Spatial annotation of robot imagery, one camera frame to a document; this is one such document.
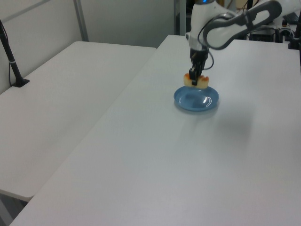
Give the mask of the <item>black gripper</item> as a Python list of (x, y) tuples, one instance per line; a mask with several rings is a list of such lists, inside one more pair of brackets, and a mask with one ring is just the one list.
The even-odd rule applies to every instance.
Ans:
[(198, 77), (201, 76), (205, 69), (205, 63), (208, 59), (209, 49), (205, 48), (202, 50), (190, 49), (190, 59), (192, 62), (192, 68), (189, 70), (189, 77), (192, 86), (196, 86), (198, 83)]

